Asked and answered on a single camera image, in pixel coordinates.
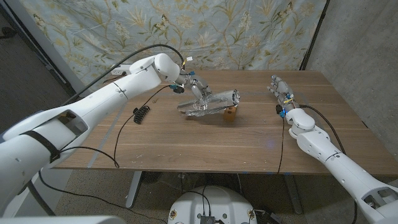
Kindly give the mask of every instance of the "power strip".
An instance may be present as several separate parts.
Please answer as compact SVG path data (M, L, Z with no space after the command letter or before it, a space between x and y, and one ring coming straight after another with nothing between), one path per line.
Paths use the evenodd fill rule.
M117 68L112 70L112 75L121 75L123 72L126 72L126 75L130 75L130 66L131 65L119 65Z

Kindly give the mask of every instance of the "black strap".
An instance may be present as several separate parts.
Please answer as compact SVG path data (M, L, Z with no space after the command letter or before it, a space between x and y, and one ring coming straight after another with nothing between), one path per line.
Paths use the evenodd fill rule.
M61 155L60 151L49 140L47 140L45 137L43 137L43 135L41 135L35 131L26 131L22 134L26 134L26 135L36 139L36 141L42 143L42 145L47 148L47 150L51 153L50 163L52 163L54 160L60 158L60 155Z

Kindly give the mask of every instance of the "wooden table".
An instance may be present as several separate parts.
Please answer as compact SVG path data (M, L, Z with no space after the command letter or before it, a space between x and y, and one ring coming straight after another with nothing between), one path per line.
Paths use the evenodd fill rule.
M197 71L213 92L237 89L241 102L233 123L223 114L186 117L177 111L181 101L194 96L187 90L176 94L166 88L147 104L150 111L142 125L130 120L118 143L116 160L121 169L184 172L237 172L274 174L278 170L282 146L282 119L276 114L276 97L268 92L271 75L283 78L300 104L323 113L345 147L347 155L370 174L398 175L398 163L362 123L320 72ZM98 125L83 144L113 155L121 125L155 91L144 93ZM326 130L337 145L327 124L311 110L317 125ZM291 138L286 125L280 172L284 174L328 174L324 166L308 156ZM102 154L81 149L57 166L60 169L115 169Z

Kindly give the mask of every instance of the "connector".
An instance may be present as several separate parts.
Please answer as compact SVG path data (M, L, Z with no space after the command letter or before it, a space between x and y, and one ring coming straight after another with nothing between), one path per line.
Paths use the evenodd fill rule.
M175 93L183 93L184 88L182 86L179 86L177 84L172 84L169 86Z
M285 109L281 105L276 105L276 113L281 117L284 118L286 115Z
M112 75L121 75L123 72L126 72L126 75L130 75L130 66L131 65L119 65L114 70L112 70Z

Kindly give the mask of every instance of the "wire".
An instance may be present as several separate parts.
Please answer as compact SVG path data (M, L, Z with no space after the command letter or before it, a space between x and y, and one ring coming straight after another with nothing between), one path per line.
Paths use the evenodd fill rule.
M356 223L357 216L358 216L358 205L356 204L356 202L354 202L354 220L353 220L352 224Z
M118 164L118 162L116 162L115 158L112 158L112 157L111 157L108 153L106 153L106 152L103 152L103 151L101 151L101 150L99 150L99 149L95 149L95 148L92 148L92 147L87 147L87 146L75 146L75 147L69 147L69 148L67 148L67 149L61 149L60 152L62 153L62 152L65 152L65 151L71 150L71 149L89 149L89 150L93 150L93 151L102 153L102 154L104 154L105 156L108 156L110 159L113 160L113 162L115 163L116 168L119 168L119 167L120 167L119 164Z
M192 190L189 190L189 191L187 191L186 193L195 193L195 194L201 195L202 198L205 198L206 201L207 201L207 204L209 205L209 216L211 215L210 202L209 202L209 200L207 199L207 197L206 197L204 194L201 194L201 193L199 193L199 192L194 192L194 191L192 191ZM203 203L203 215L206 216L206 215L205 215L205 203Z
M331 131L333 131L333 134L335 135L335 137L336 137L336 139L337 139L337 142L338 142L338 144L339 144L339 146L340 146L340 149L341 149L342 153L343 153L344 155L346 155L346 151L344 150L343 144L341 143L340 138L338 137L336 130L335 130L334 127L331 125L331 123L325 118L325 116L324 116L323 114L321 114L321 112L319 112L317 109L313 108L312 106L309 106L309 105L299 105L299 107L301 107L301 108L309 108L309 109L315 111L317 114L319 114L319 116L321 116L321 117L326 121L326 123L329 125ZM354 220L353 220L352 224L355 224L355 223L356 223L357 217L358 217L358 205L357 205L357 203L354 201Z
M157 90L156 93L154 93L137 111L139 111L141 108L143 108L150 99L152 99L152 97L154 97L158 92L162 91L164 88L169 87L170 85L167 86L163 86L161 89ZM116 138L116 144L114 145L114 151L113 151L113 161L115 162L114 165L117 167L117 162L116 162L116 149L118 148L118 141L119 141L119 137L120 137L120 133L122 132L124 126L127 124L127 122L137 113L137 111L135 113L133 113L127 120L126 122L124 122L124 124L122 125L122 127L119 130L118 136Z
M98 82L100 79L102 79L103 77L105 77L109 72L112 72L112 70L114 70L115 68L117 68L120 64L122 64L123 62L125 62L127 59L129 59L130 57L143 52L147 49L151 49L154 47L167 47L168 49L173 50L175 53L178 54L178 56L181 59L181 64L184 63L184 58L182 57L182 55L180 54L180 52L178 52L178 50L175 50L173 47L165 45L165 44L154 44L154 45L150 45L148 47L144 47L141 48L131 54L129 54L128 56L126 56L125 58L123 58L121 61L119 61L116 65L113 65L110 69L108 69L106 72L102 73L102 75L100 75L99 77L97 77L96 79L94 79L91 83L89 83L87 86L85 86L83 89L81 89L78 93L74 94L71 98L69 98L67 101L65 101L61 106L65 106L67 104L69 104L72 100L76 99L79 97L80 94L82 94L84 91L88 90L91 86L93 86L96 82Z
M43 208L43 210L49 216L55 216L54 211L49 207L49 205L45 202L45 200L42 198L42 196L40 196L39 192L37 191L37 189L35 188L35 185L32 183L31 180L27 183L27 188L33 195L33 198L35 198L37 203L39 203L39 205Z
M309 109L315 111L317 114L319 114L319 116L321 116L321 117L326 121L326 123L329 125L331 131L333 131L333 134L335 135L335 137L336 137L336 139L337 139L338 145L340 146L340 149L341 149L342 153L344 153L344 155L346 155L346 151L344 150L343 144L341 143L340 138L338 137L338 135L337 135L337 133L336 133L336 130L335 130L334 127L331 125L331 123L325 118L325 116L324 116L323 114L321 114L321 112L319 112L317 109L313 108L312 106L309 106L309 105L299 105L299 107L301 107L301 108L309 108Z
M242 185L241 185L241 178L239 177L239 174L236 174L238 176L238 182L239 182L239 189L241 190L241 195L243 195L242 192Z
M206 187L207 187L207 181L206 181L205 187L203 188L203 191L201 192L201 202L203 203L203 214L205 214L205 199L203 199L203 198L205 196Z
M110 205L116 206L116 207L118 207L118 208L123 208L123 209L125 209L125 210L129 210L130 212L132 212L132 213L134 213L134 214L136 214L136 215L140 215L140 216L146 217L146 218L148 218L148 219L153 219L153 220L162 221L162 222L164 222L164 223L167 224L167 222L164 221L164 220L161 220L161 219L159 219L159 218L154 218L154 217L148 217L147 215L144 215L144 214L135 212L135 211L133 211L133 210L130 210L130 209L128 209L128 208L126 208L126 207L123 207L123 206L120 206L120 205L116 205L115 203L111 203L111 202L109 202L109 201L107 201L107 200L105 200L105 199L102 199L102 198L100 198L100 197L96 197L96 196L92 196L92 195L85 195L85 194L77 194L77 193L73 193L73 192L69 192L69 191L66 191L66 190L61 190L61 189L57 189L57 188L55 188L55 187L52 187L51 185L49 185L48 183L46 183L46 182L44 181L44 179L43 179L43 177L42 177L41 171L39 171L39 178L40 178L40 181L41 181L46 187L48 187L48 188L50 188L50 189L52 189L52 190L56 190L56 191L58 191L58 192L62 192L62 193L66 193L66 194L70 194L70 195L74 195L74 196L95 198L95 199L101 200L101 201L103 201L103 202L105 202L105 203L108 203L108 204L110 204Z
M282 150L280 151L280 161L279 161L279 167L278 167L278 173L280 171L280 165L282 164L282 156L284 155L284 135L285 135L285 119L282 118L283 122L283 128L282 128Z

